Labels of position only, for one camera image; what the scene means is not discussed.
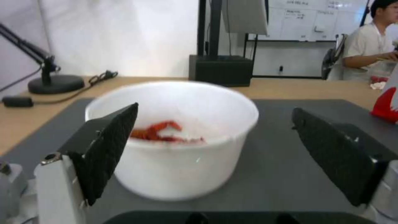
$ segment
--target white shirt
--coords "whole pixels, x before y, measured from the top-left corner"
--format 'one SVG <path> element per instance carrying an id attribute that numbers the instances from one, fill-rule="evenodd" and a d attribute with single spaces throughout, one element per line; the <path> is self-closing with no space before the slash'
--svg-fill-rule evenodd
<path id="1" fill-rule="evenodd" d="M 364 25 L 352 33 L 345 42 L 343 58 L 353 56 L 370 56 L 392 52 L 392 40 L 381 35 L 374 23 Z M 367 70 L 376 63 L 362 67 L 362 69 L 344 68 L 344 80 L 369 80 Z"/>

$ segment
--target wooden table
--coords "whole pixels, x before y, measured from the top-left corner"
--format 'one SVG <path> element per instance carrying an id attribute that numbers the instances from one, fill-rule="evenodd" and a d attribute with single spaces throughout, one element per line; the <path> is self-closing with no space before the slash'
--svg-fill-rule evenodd
<path id="1" fill-rule="evenodd" d="M 78 97 L 55 105 L 36 105 L 32 108 L 5 108 L 0 106 L 0 155 L 37 130 L 76 99 L 97 97 L 119 86 L 158 80 L 183 80 L 171 78 L 117 77 L 103 82 Z M 298 79 L 253 79 L 250 87 L 233 88 L 252 99 L 344 99 L 371 110 L 378 90 L 367 83 L 350 81 L 322 81 Z M 33 100 L 56 100 L 68 94 L 52 96 L 32 95 Z"/>

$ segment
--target whiteboard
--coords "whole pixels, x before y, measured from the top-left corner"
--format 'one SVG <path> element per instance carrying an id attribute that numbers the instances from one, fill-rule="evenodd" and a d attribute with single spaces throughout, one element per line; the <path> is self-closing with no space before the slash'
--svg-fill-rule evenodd
<path id="1" fill-rule="evenodd" d="M 259 40 L 334 41 L 336 34 L 359 28 L 366 4 L 367 0 L 269 0 L 269 33 L 259 35 Z"/>

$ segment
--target red object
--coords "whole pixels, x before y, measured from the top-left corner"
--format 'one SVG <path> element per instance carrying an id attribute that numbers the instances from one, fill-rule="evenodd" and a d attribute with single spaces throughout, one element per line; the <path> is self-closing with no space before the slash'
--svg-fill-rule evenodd
<path id="1" fill-rule="evenodd" d="M 371 76 L 371 83 L 387 82 L 388 77 Z"/>
<path id="2" fill-rule="evenodd" d="M 167 127 L 172 127 L 177 131 L 181 131 L 182 128 L 179 124 L 177 124 L 175 121 L 169 120 L 169 121 L 164 121 L 160 122 L 157 124 L 153 124 L 149 126 L 147 129 L 133 129 L 133 131 L 130 134 L 131 138 L 138 138 L 138 139 L 143 139 L 143 140 L 150 140 L 150 141 L 169 141 L 169 142 L 185 142 L 185 143 L 193 143 L 193 142 L 198 142 L 198 141 L 204 141 L 203 138 L 200 139 L 183 139 L 175 136 L 165 136 L 162 137 L 158 135 L 158 132 L 161 130 L 167 128 Z"/>
<path id="3" fill-rule="evenodd" d="M 398 122 L 398 110 L 393 110 L 391 106 L 392 98 L 395 95 L 396 87 L 388 89 L 376 101 L 376 104 L 371 112 L 372 115 L 383 118 L 391 123 Z"/>

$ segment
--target person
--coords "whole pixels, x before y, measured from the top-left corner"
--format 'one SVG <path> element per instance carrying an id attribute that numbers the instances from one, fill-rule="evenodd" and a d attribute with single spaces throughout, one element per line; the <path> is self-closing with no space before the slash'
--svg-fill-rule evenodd
<path id="1" fill-rule="evenodd" d="M 398 0 L 375 0 L 370 12 L 373 21 L 357 29 L 346 40 L 344 80 L 369 80 L 367 71 L 380 60 L 398 61 L 398 51 L 386 35 L 387 27 L 398 22 Z"/>

